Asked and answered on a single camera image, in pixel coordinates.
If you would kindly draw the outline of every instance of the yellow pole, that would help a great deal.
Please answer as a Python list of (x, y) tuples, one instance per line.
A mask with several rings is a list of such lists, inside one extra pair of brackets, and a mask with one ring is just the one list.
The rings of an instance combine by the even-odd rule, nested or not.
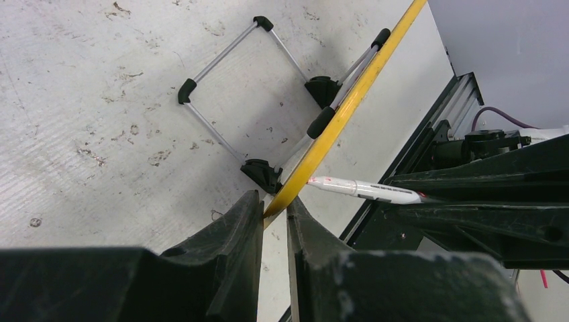
[(272, 219), (274, 219), (269, 219), (269, 217), (278, 215), (290, 205), (301, 189), (306, 185), (306, 182), (320, 165), (320, 162), (322, 162), (328, 150), (330, 150), (340, 135), (340, 132), (342, 132), (348, 120), (350, 120), (354, 114), (356, 108), (358, 108), (379, 75), (379, 72), (383, 69), (383, 66), (385, 66), (387, 60), (391, 57), (395, 48), (399, 45), (401, 39), (403, 39), (403, 36), (407, 33), (407, 30), (409, 30), (409, 27), (411, 27), (411, 24), (415, 21), (415, 18), (417, 18), (426, 2), (427, 0), (413, 0), (405, 14), (403, 14), (395, 28), (393, 28), (393, 32), (391, 32), (391, 35), (368, 68), (364, 70), (362, 76), (340, 105), (334, 118), (330, 121), (316, 142), (314, 142), (311, 149), (305, 154), (287, 182), (282, 186), (281, 190), (276, 194), (265, 210), (263, 214), (263, 218), (266, 218), (265, 228)]

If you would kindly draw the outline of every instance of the concrete floor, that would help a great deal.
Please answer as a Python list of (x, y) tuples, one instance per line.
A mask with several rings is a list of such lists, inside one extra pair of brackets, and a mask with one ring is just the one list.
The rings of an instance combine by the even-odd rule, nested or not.
[[(161, 252), (193, 235), (257, 186), (177, 104), (185, 79), (255, 15), (309, 76), (337, 78), (410, 2), (2, 2), (0, 247)], [(378, 180), (451, 76), (426, 6), (316, 174)], [(272, 163), (319, 113), (261, 29), (192, 102), (239, 152)], [(336, 234), (362, 204), (310, 188), (301, 198)], [(265, 231), (259, 321), (289, 304), (286, 239), (280, 216)]]

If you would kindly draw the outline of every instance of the floor stain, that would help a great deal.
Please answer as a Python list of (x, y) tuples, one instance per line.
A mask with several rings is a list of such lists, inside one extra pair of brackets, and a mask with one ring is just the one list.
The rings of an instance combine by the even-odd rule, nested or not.
[(79, 149), (77, 150), (77, 153), (82, 154), (84, 156), (88, 156), (92, 159), (94, 159), (95, 161), (97, 161), (99, 166), (104, 166), (105, 165), (105, 159), (96, 155), (94, 152), (92, 152), (89, 149)]
[(124, 132), (124, 130), (122, 131), (122, 133), (120, 133), (118, 136), (115, 136), (114, 138), (111, 138), (111, 141), (118, 141), (120, 138), (122, 138), (124, 135), (126, 134), (126, 132)]
[(42, 224), (42, 220), (40, 218), (31, 218), (30, 219), (30, 227), (39, 227)]
[(144, 72), (139, 72), (138, 74), (121, 74), (119, 78), (126, 81), (129, 78), (134, 78), (141, 75), (144, 75)]
[(131, 126), (130, 126), (130, 133), (131, 133), (133, 136), (137, 136), (138, 133), (139, 133), (138, 125), (136, 125), (136, 124), (131, 125)]
[(164, 40), (164, 38), (162, 38), (161, 36), (156, 37), (154, 39), (150, 38), (150, 41), (144, 40), (144, 43), (149, 47), (149, 49), (155, 50), (160, 47), (160, 43), (158, 42), (159, 40)]
[(206, 32), (209, 32), (210, 34), (214, 35), (215, 37), (220, 37), (220, 36), (225, 35), (225, 26), (223, 25), (223, 23), (221, 21), (217, 22), (217, 26), (212, 26), (205, 21), (202, 22), (201, 25), (203, 26), (203, 29)]
[(105, 17), (106, 17), (108, 20), (112, 20), (112, 19), (111, 19), (111, 16), (112, 16), (112, 15), (114, 15), (114, 16), (116, 17), (116, 16), (117, 16), (117, 13), (116, 13), (116, 12), (107, 12), (107, 13), (105, 13)]
[(160, 161), (166, 161), (171, 153), (172, 151), (170, 150), (158, 151), (148, 158), (148, 163), (150, 163), (151, 166), (159, 166)]
[(316, 20), (316, 21), (320, 20), (320, 17), (318, 17), (316, 14), (314, 14), (314, 13), (309, 13), (309, 12), (308, 12), (308, 8), (303, 7), (303, 9), (304, 9), (304, 19), (306, 19), (306, 20)]
[(318, 39), (318, 37), (316, 37), (316, 35), (314, 33), (309, 33), (307, 34), (310, 38), (316, 40), (317, 42), (320, 43), (320, 46), (322, 46), (322, 48), (326, 48), (326, 45), (322, 42), (322, 40)]
[(178, 58), (180, 58), (180, 62), (182, 63), (182, 66), (184, 67), (184, 69), (186, 69), (186, 64), (184, 64), (184, 60), (182, 60), (182, 56), (180, 56), (180, 54), (178, 54), (177, 52), (173, 52), (173, 53), (178, 55)]
[(119, 6), (119, 4), (118, 4), (116, 1), (115, 1), (115, 3), (113, 3), (113, 6), (114, 6), (115, 8), (117, 8), (118, 11), (125, 12), (125, 13), (127, 13), (128, 15), (131, 14), (130, 10), (126, 10), (126, 9), (121, 8), (121, 7)]
[(155, 103), (154, 106), (149, 106), (149, 107), (146, 108), (146, 110), (147, 110), (147, 111), (154, 111), (154, 110), (156, 110), (156, 108), (161, 107), (161, 106), (162, 106), (162, 104), (160, 104), (160, 103)]

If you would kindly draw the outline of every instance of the marker pen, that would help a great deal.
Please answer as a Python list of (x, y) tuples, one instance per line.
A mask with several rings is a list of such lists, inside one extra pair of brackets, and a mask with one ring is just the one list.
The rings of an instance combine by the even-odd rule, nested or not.
[(329, 176), (313, 176), (308, 180), (307, 184), (324, 191), (331, 191), (333, 193), (341, 193), (353, 197), (372, 199), (398, 205), (441, 202), (441, 200), (429, 198), (423, 193), (416, 193), (409, 189), (358, 180), (344, 180)]

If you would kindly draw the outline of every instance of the black plastic end cap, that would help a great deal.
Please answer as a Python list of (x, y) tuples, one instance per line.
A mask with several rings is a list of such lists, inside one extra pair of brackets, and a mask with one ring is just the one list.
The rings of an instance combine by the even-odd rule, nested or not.
[(282, 183), (279, 182), (282, 168), (279, 168), (278, 172), (275, 172), (274, 168), (269, 166), (265, 160), (246, 160), (245, 164), (241, 166), (241, 171), (267, 193), (273, 195), (282, 188)]
[(270, 22), (270, 20), (263, 15), (256, 16), (253, 18), (253, 21), (257, 23), (257, 27), (262, 27), (266, 32), (269, 32), (274, 27), (272, 22)]
[(375, 37), (372, 43), (372, 48), (373, 46), (377, 45), (377, 50), (379, 51), (383, 47), (383, 44), (385, 44), (389, 36), (391, 36), (391, 31), (387, 28), (382, 29), (377, 35), (377, 37)]
[(193, 79), (188, 78), (178, 91), (178, 103), (181, 105), (184, 105), (184, 103), (190, 103), (190, 94), (196, 87), (196, 82)]
[(325, 108), (332, 104), (341, 85), (337, 81), (331, 80), (328, 76), (316, 76), (310, 78), (304, 84), (304, 87), (308, 90), (308, 93), (316, 101), (320, 108)]
[(308, 127), (306, 134), (312, 139), (316, 140), (324, 132), (324, 129), (328, 126), (328, 123), (334, 117), (335, 111), (330, 106), (324, 107), (322, 112), (316, 117), (314, 121)]

